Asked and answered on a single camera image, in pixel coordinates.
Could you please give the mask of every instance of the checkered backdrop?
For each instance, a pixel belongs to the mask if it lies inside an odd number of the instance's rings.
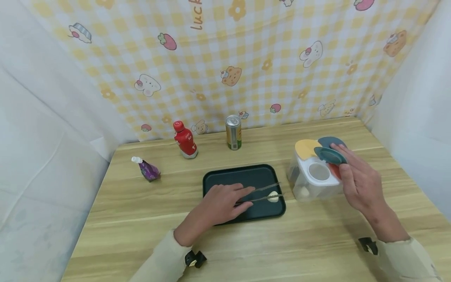
[[[438,0],[21,0],[139,140],[368,121]]]

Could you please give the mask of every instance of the sleeve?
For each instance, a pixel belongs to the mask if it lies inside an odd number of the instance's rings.
[[[185,256],[191,247],[182,247],[169,231],[142,264],[130,282],[176,282],[185,271]]]
[[[393,243],[377,241],[376,244],[379,267],[390,281],[443,281],[426,250],[414,238]]]

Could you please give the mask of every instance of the white wall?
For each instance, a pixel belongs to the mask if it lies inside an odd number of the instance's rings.
[[[0,7],[0,282],[57,282],[136,137],[19,1]]]
[[[451,221],[451,1],[443,0],[368,124]]]
[[[108,162],[1,68],[0,85],[0,281],[59,281]]]

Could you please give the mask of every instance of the person's left hand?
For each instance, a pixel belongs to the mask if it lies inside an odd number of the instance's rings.
[[[240,183],[211,187],[200,204],[176,228],[174,238],[182,246],[191,246],[213,225],[230,221],[251,207],[252,202],[245,202],[239,206],[235,204],[254,190],[254,187],[244,188]]]

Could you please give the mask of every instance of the wrist tracker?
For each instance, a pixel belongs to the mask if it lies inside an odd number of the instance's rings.
[[[201,251],[199,251],[197,254],[194,254],[193,250],[191,250],[185,256],[185,265],[187,267],[195,266],[196,268],[200,268],[206,261],[207,258],[202,254]]]

